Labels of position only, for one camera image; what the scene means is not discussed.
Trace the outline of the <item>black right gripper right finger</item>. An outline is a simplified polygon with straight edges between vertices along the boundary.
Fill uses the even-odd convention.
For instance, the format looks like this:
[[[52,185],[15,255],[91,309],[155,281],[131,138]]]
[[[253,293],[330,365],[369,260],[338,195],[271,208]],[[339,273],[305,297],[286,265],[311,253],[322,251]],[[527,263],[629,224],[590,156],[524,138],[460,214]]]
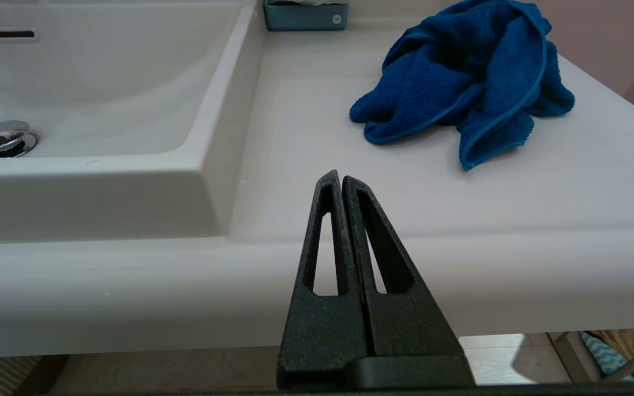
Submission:
[[[372,189],[346,176],[342,196],[376,356],[463,356],[463,349]]]

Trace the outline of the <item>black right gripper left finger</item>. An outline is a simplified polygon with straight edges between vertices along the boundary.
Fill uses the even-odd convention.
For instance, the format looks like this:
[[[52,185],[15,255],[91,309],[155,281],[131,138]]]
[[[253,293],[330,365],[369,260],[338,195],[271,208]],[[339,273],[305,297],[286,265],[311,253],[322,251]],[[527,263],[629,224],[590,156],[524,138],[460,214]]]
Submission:
[[[370,251],[348,208],[347,179],[331,170],[315,183],[277,363],[280,389],[367,389],[373,352],[365,300]],[[337,293],[314,291],[324,218],[331,220]]]

